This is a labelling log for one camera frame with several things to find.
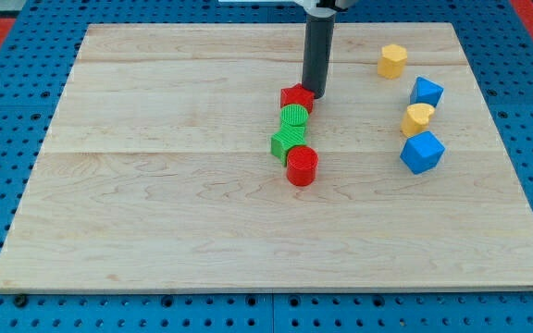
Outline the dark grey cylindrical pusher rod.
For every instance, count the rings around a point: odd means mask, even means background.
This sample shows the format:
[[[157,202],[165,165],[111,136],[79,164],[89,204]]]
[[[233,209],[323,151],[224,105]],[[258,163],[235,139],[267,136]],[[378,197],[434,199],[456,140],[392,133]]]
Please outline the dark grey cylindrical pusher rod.
[[[335,18],[306,15],[301,84],[315,98],[325,94]]]

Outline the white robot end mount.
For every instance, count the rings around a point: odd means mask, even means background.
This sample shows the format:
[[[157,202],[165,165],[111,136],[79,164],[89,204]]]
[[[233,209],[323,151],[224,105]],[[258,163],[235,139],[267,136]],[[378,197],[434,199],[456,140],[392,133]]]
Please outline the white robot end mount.
[[[333,15],[344,12],[359,0],[293,0],[310,15]]]

